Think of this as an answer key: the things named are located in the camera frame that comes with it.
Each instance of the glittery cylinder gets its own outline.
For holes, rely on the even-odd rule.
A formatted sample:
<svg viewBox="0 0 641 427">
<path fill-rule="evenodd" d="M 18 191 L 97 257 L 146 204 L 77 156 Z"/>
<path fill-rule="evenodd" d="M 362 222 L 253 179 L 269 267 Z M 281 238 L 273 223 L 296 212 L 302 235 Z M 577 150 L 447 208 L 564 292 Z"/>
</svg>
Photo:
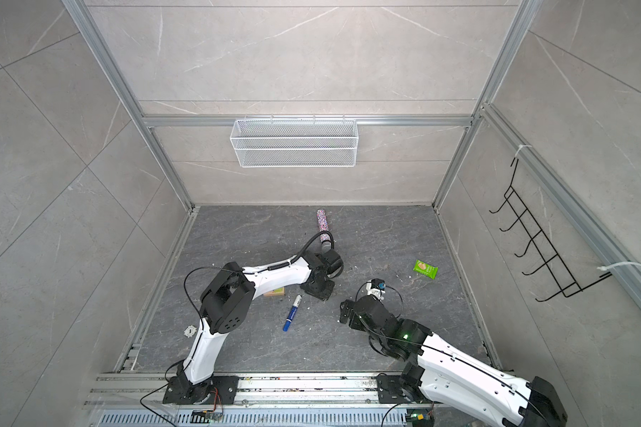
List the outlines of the glittery cylinder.
<svg viewBox="0 0 641 427">
<path fill-rule="evenodd" d="M 327 226 L 327 218 L 325 218 L 325 209 L 316 210 L 316 218 L 318 218 L 318 231 L 325 232 L 330 230 Z M 322 252 L 326 252 L 328 249 L 330 249 L 330 236 L 328 236 L 327 234 L 322 234 L 320 235 L 320 240 Z"/>
</svg>

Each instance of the blue marker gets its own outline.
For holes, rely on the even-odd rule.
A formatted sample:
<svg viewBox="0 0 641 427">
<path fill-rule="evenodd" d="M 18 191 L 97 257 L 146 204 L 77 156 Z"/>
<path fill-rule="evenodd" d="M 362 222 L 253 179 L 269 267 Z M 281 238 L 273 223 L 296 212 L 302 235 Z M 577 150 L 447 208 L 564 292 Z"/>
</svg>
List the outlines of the blue marker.
<svg viewBox="0 0 641 427">
<path fill-rule="evenodd" d="M 292 308 L 290 309 L 290 314 L 287 315 L 287 320 L 285 320 L 285 326 L 282 327 L 282 330 L 287 332 L 288 329 L 290 329 L 290 325 L 292 324 L 292 319 L 295 318 L 295 313 L 297 312 L 297 308 L 299 307 L 299 303 L 301 302 L 301 295 L 297 295 L 297 298 L 295 298 L 295 303 L 292 304 Z"/>
</svg>

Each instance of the white cable tie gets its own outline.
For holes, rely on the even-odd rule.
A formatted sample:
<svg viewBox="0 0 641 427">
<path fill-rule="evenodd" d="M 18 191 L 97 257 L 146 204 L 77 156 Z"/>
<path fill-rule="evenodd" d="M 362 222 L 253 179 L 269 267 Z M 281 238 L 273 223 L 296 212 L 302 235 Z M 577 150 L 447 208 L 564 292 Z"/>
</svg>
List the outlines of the white cable tie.
<svg viewBox="0 0 641 427">
<path fill-rule="evenodd" d="M 523 146 L 522 144 L 517 146 L 517 151 L 515 152 L 515 157 L 517 157 L 518 154 L 520 154 L 520 150 L 525 148 L 525 147 L 531 147 L 531 146 Z"/>
<path fill-rule="evenodd" d="M 611 264 L 611 265 L 604 265 L 602 267 L 596 267 L 596 269 L 598 269 L 600 271 L 607 271 L 609 269 L 612 269 L 613 267 L 619 267 L 621 265 L 635 265 L 635 266 L 641 267 L 641 263 L 640 262 L 622 261 L 622 262 L 616 262 L 616 263 Z"/>
</svg>

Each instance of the green snack packet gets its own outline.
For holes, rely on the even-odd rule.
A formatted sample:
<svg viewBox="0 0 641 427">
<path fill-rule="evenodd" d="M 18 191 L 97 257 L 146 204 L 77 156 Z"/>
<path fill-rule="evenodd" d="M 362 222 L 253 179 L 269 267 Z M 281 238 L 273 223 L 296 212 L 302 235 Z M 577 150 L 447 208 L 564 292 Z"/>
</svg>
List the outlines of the green snack packet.
<svg viewBox="0 0 641 427">
<path fill-rule="evenodd" d="M 435 278 L 435 276 L 437 275 L 437 270 L 439 270 L 439 267 L 432 267 L 430 264 L 425 264 L 421 260 L 416 260 L 416 266 L 413 268 L 413 271 L 418 271 L 419 273 L 426 275 L 430 279 Z"/>
</svg>

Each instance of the black metal hook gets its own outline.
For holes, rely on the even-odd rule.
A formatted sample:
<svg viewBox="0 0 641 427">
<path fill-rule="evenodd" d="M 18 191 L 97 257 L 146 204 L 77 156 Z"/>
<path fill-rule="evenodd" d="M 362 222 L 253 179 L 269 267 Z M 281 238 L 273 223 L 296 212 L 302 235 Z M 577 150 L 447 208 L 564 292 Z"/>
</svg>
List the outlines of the black metal hook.
<svg viewBox="0 0 641 427">
<path fill-rule="evenodd" d="M 515 255 L 518 258 L 524 257 L 527 254 L 527 251 L 529 250 L 530 245 L 533 244 L 535 246 L 535 249 L 538 252 L 539 257 L 543 261 L 541 263 L 541 265 L 539 265 L 531 273 L 525 273 L 524 271 L 522 271 L 522 274 L 525 275 L 525 276 L 531 276 L 531 275 L 535 274 L 537 271 L 539 271 L 540 269 L 546 267 L 548 269 L 548 272 L 550 273 L 551 277 L 555 281 L 556 285 L 558 286 L 558 292 L 556 292 L 555 294 L 553 294 L 551 296 L 548 296 L 545 299 L 537 299 L 537 298 L 535 298 L 535 300 L 537 302 L 539 302 L 539 303 L 543 303 L 543 302 L 546 302 L 546 301 L 550 300 L 551 298 L 554 298 L 558 294 L 563 294 L 563 296 L 565 298 L 569 298 L 570 296 L 573 296 L 574 294 L 583 292 L 584 290 L 590 288 L 591 286 L 596 285 L 600 281 L 603 281 L 603 280 L 609 278 L 610 276 L 612 276 L 613 275 L 612 273 L 607 272 L 607 273 L 604 273 L 604 274 L 600 275 L 598 280 L 594 281 L 593 283 L 591 283 L 591 284 L 589 284 L 587 286 L 581 286 L 579 284 L 577 279 L 572 274 L 572 271 L 568 268 L 567 264 L 565 264 L 565 261 L 564 261 L 563 257 L 561 257 L 560 253 L 558 253 L 558 250 L 553 245 L 553 242 L 551 242 L 551 239 L 548 238 L 548 235 L 546 234 L 546 232 L 544 232 L 544 230 L 541 227 L 541 225 L 539 225 L 537 219 L 532 214 L 532 212 L 529 210 L 529 207 L 527 207 L 525 202 L 522 200 L 522 197 L 520 197 L 520 194 L 518 194 L 517 191 L 515 191 L 515 188 L 513 188 L 513 181 L 515 180 L 515 174 L 517 173 L 517 165 L 518 165 L 517 158 L 513 158 L 513 161 L 511 161 L 511 167 L 514 167 L 513 175 L 511 176 L 510 185 L 508 185 L 508 188 L 503 193 L 503 197 L 504 197 L 503 203 L 501 204 L 501 206 L 499 206 L 499 208 L 497 210 L 490 210 L 489 213 L 492 213 L 492 214 L 499 213 L 499 211 L 501 211 L 501 209 L 503 209 L 503 207 L 505 205 L 509 206 L 509 208 L 513 211 L 513 214 L 515 215 L 515 220 L 513 221 L 513 223 L 511 224 L 510 227 L 508 227 L 506 229 L 499 228 L 499 230 L 502 231 L 502 232 L 507 232 L 511 228 L 513 228 L 515 226 L 515 224 L 520 223 L 520 225 L 522 226 L 523 230 L 525 230 L 525 233 L 529 237 L 529 242 L 527 243 L 527 246 L 525 247 L 525 250 L 522 252 L 522 254 L 518 255 L 517 253 L 513 253 L 513 255 Z M 510 202 L 510 198 L 511 198 L 511 196 L 513 194 L 515 194 L 515 196 L 517 197 L 517 200 L 521 203 L 522 207 L 524 208 L 524 210 L 522 210 L 522 212 L 520 214 L 518 214 L 517 210 L 515 209 L 513 204 Z M 527 216 L 527 215 L 532 219 L 532 221 L 534 221 L 534 223 L 538 227 L 538 232 L 536 234 L 534 234 L 534 235 L 530 234 L 526 224 L 522 221 L 522 217 L 523 216 Z M 544 253 L 539 249 L 539 247 L 537 245 L 537 242 L 536 242 L 535 239 L 540 234 L 543 234 L 544 237 L 546 237 L 546 240 L 547 240 L 548 244 L 550 245 L 551 249 L 554 252 L 554 255 L 551 258 L 547 259 L 546 256 L 544 255 Z M 567 286 L 561 286 L 560 281 L 558 280 L 558 278 L 555 275 L 554 269 L 552 269 L 551 265 L 549 264 L 551 261 L 555 260 L 556 258 L 558 259 L 558 261 L 560 261 L 560 263 L 563 265 L 563 268 L 567 271 L 567 273 L 569 274 L 570 278 L 572 279 L 572 282 Z M 577 290 L 574 291 L 574 292 L 568 292 L 568 290 L 572 291 L 574 289 L 573 286 L 576 286 Z"/>
</svg>

